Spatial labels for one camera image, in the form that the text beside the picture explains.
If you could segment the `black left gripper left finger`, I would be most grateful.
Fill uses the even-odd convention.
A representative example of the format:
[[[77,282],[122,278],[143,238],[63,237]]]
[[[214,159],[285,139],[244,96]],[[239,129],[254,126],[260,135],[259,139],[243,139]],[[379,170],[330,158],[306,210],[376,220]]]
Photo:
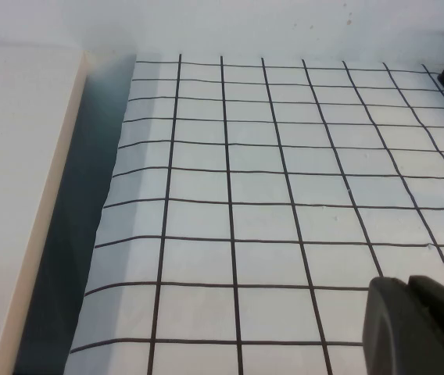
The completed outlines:
[[[363,325],[369,374],[437,374],[441,345],[435,322],[402,281],[370,282]]]

